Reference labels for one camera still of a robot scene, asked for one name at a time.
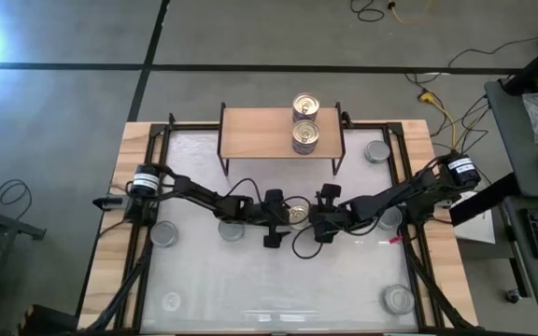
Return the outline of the black box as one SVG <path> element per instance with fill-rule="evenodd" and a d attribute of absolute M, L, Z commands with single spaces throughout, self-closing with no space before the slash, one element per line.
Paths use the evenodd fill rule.
<path fill-rule="evenodd" d="M 76 331 L 78 319 L 42 305 L 31 305 L 16 327 L 16 336 L 53 336 Z"/>

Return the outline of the black flat bar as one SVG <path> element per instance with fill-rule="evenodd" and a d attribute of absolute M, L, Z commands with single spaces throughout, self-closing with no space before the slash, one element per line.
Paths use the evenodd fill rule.
<path fill-rule="evenodd" d="M 499 205 L 505 198 L 519 194 L 515 174 L 508 174 L 472 197 L 455 204 L 449 210 L 452 225 L 458 226 Z"/>

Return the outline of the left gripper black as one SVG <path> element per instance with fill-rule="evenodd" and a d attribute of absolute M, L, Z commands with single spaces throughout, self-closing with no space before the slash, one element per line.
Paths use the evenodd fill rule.
<path fill-rule="evenodd" d="M 302 233 L 306 231 L 278 231 L 278 227 L 288 227 L 290 225 L 290 210 L 306 209 L 307 202 L 302 200 L 293 200 L 285 202 L 283 191 L 281 189 L 269 189 L 265 192 L 264 200 L 260 203 L 254 203 L 249 208 L 249 222 L 252 225 L 265 226 L 268 233 L 263 236 L 263 246 L 266 248 L 280 248 L 284 236 L 291 233 Z"/>

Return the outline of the black stand post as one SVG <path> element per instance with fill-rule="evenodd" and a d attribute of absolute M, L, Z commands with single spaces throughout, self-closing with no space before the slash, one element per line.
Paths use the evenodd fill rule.
<path fill-rule="evenodd" d="M 513 96 L 522 94 L 538 77 L 538 56 L 521 72 L 503 84 L 503 90 Z"/>

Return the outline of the black metal table frame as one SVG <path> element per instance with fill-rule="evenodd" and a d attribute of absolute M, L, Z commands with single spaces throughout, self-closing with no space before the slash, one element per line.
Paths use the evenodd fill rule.
<path fill-rule="evenodd" d="M 255 196 L 281 189 L 289 201 L 313 200 L 326 183 L 348 200 L 388 189 L 390 166 L 364 157 L 381 127 L 344 133 L 347 154 L 336 175 L 327 160 L 234 160 L 225 174 L 217 155 L 216 126 L 177 126 L 168 165 L 208 189 Z M 177 243 L 155 247 L 143 304 L 146 334 L 245 331 L 412 331 L 417 315 L 388 313 L 380 300 L 391 285 L 407 285 L 404 250 L 390 245 L 393 231 L 337 234 L 320 245 L 311 231 L 291 233 L 280 248 L 262 244 L 262 227 L 224 241 L 212 213 L 185 200 L 161 204 L 159 218 L 179 231 Z"/>

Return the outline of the green white tuna can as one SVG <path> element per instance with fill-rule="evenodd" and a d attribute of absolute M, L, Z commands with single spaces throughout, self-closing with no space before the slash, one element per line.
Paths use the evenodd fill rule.
<path fill-rule="evenodd" d="M 384 211 L 378 220 L 378 227 L 384 231 L 395 231 L 404 221 L 404 215 L 397 206 Z"/>
<path fill-rule="evenodd" d="M 374 140 L 367 144 L 364 150 L 365 159 L 370 163 L 382 163 L 388 160 L 390 148 L 387 143 Z"/>
<path fill-rule="evenodd" d="M 221 221 L 218 225 L 220 237 L 227 242 L 237 242 L 245 236 L 246 227 L 243 223 Z"/>
<path fill-rule="evenodd" d="M 151 242 L 159 247 L 170 247 L 177 243 L 179 231 L 170 221 L 157 222 L 150 231 Z"/>

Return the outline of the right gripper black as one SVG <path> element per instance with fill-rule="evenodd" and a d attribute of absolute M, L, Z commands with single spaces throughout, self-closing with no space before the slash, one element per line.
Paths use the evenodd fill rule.
<path fill-rule="evenodd" d="M 341 196 L 341 187 L 324 184 L 316 193 L 317 203 L 310 207 L 309 221 L 317 243 L 331 243 L 340 231 L 351 233 L 357 229 L 358 215 L 353 209 L 355 199 L 336 205 L 335 199 Z"/>

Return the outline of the black floor tape strip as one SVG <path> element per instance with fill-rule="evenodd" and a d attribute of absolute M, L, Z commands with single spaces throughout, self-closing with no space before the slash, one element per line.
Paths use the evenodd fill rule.
<path fill-rule="evenodd" d="M 171 0 L 162 0 L 158 14 L 154 23 L 153 32 L 149 41 L 147 52 L 144 62 L 140 71 L 139 78 L 134 90 L 134 96 L 130 105 L 130 109 L 127 116 L 127 122 L 137 121 L 140 107 L 142 105 L 144 94 L 148 85 L 149 75 L 154 62 L 156 50 L 159 45 L 159 41 L 163 32 L 163 22 L 167 13 L 167 9 Z"/>
<path fill-rule="evenodd" d="M 144 64 L 144 63 L 0 63 L 6 70 L 84 70 L 158 72 L 250 72 L 250 73 L 328 73 L 328 74 L 450 74 L 515 75 L 521 68 L 406 67 L 360 65 L 284 64 Z"/>

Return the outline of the silver topped seafood can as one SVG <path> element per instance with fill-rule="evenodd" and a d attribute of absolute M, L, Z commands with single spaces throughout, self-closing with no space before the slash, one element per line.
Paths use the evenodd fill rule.
<path fill-rule="evenodd" d="M 380 294 L 384 309 L 392 315 L 408 315 L 415 308 L 412 291 L 400 284 L 385 287 Z"/>

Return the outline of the white paper sheet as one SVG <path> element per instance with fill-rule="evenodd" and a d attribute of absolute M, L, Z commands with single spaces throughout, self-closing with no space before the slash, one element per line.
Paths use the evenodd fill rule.
<path fill-rule="evenodd" d="M 457 238 L 494 245 L 496 243 L 492 210 L 489 209 L 454 227 Z"/>

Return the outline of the wooden shelf black frame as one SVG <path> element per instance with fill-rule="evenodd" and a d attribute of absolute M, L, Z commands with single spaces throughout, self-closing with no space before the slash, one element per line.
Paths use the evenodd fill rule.
<path fill-rule="evenodd" d="M 329 159 L 336 175 L 346 155 L 340 105 L 319 110 L 319 143 L 308 159 Z M 217 154 L 224 174 L 229 161 L 239 159 L 300 159 L 292 148 L 289 107 L 220 108 Z"/>

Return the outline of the grey desk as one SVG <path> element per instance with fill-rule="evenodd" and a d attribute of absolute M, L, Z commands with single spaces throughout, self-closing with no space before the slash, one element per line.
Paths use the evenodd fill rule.
<path fill-rule="evenodd" d="M 538 143 L 521 97 L 506 93 L 499 81 L 486 83 L 485 93 L 517 184 L 517 192 L 504 198 L 503 211 L 516 238 L 514 248 L 527 289 L 538 304 L 538 258 L 526 218 L 528 209 L 538 209 Z"/>

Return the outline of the black diagonal frame strut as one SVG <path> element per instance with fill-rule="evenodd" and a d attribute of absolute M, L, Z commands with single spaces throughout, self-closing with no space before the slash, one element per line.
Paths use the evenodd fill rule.
<path fill-rule="evenodd" d="M 122 327 L 124 325 L 123 320 L 125 319 L 125 311 L 127 309 L 129 294 L 131 293 L 136 281 L 139 280 L 149 269 L 152 249 L 153 247 L 151 242 L 145 243 L 140 257 L 134 264 L 133 269 L 129 271 L 127 277 L 122 281 L 120 288 L 113 296 L 107 307 L 89 326 L 89 330 L 105 331 L 111 320 L 114 320 L 114 325 L 116 327 Z"/>
<path fill-rule="evenodd" d="M 414 247 L 410 242 L 403 242 L 404 253 L 408 265 L 415 271 L 422 282 L 425 284 L 432 296 L 432 300 L 436 302 L 446 317 L 451 322 L 455 329 L 474 329 L 474 325 L 465 320 L 451 302 L 447 299 L 443 291 L 437 286 L 434 279 L 429 275 L 428 270 L 421 264 L 418 256 L 414 251 Z"/>

